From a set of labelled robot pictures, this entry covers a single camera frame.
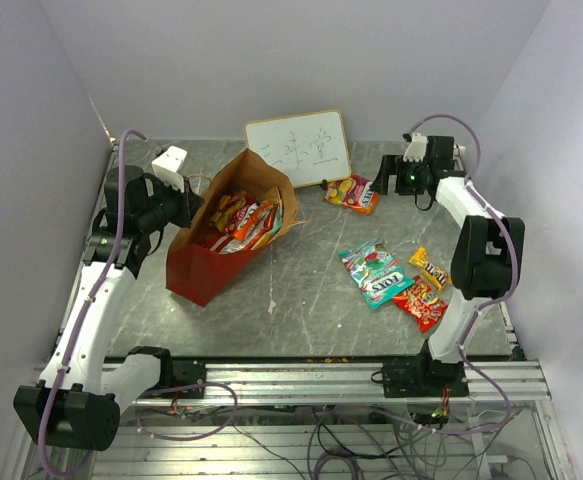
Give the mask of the red Doritos bag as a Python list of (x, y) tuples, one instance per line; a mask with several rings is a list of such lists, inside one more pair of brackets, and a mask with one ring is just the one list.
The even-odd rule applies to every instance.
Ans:
[(254, 236), (244, 241), (239, 241), (233, 236), (224, 234), (217, 229), (209, 229), (195, 240), (195, 244), (221, 255), (233, 254), (251, 250), (250, 244)]

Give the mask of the red brown paper bag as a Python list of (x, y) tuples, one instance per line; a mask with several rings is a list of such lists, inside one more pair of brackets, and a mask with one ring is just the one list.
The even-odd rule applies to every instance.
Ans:
[(171, 242), (166, 287), (206, 306), (265, 248), (299, 222), (288, 177), (246, 149), (202, 193), (192, 226)]

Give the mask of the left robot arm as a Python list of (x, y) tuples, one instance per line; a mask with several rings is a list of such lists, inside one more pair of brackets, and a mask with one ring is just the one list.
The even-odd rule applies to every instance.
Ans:
[(135, 347), (123, 363), (104, 368), (120, 309), (151, 250), (150, 236), (168, 224), (189, 227), (202, 197), (175, 163), (155, 160), (106, 175), (105, 207), (82, 257), (75, 302), (39, 380), (18, 388), (13, 405), (39, 446), (104, 451), (121, 414), (144, 392), (163, 397), (174, 387), (168, 350)]

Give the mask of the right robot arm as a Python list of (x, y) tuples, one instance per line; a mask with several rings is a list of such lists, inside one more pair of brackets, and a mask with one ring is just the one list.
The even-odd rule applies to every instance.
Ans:
[(508, 298), (517, 286), (525, 225), (492, 207), (467, 174), (455, 168), (453, 138), (420, 133), (403, 138), (405, 151), (382, 157), (371, 190), (387, 194), (394, 176), (397, 194), (427, 193), (460, 227), (450, 267), (451, 301), (428, 339), (432, 359), (455, 364), (463, 360), (478, 316)]

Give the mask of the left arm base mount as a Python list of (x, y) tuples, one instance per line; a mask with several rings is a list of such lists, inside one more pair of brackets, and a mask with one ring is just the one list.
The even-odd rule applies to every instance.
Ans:
[(206, 390), (207, 370), (197, 361), (135, 354), (128, 356), (114, 373), (119, 374), (114, 389), (117, 400), (175, 396), (198, 400)]

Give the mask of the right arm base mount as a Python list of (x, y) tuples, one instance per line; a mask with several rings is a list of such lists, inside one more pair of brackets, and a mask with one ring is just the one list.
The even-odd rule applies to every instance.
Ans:
[(467, 397), (469, 387), (464, 364), (442, 363), (427, 355), (397, 357), (371, 374), (386, 398)]

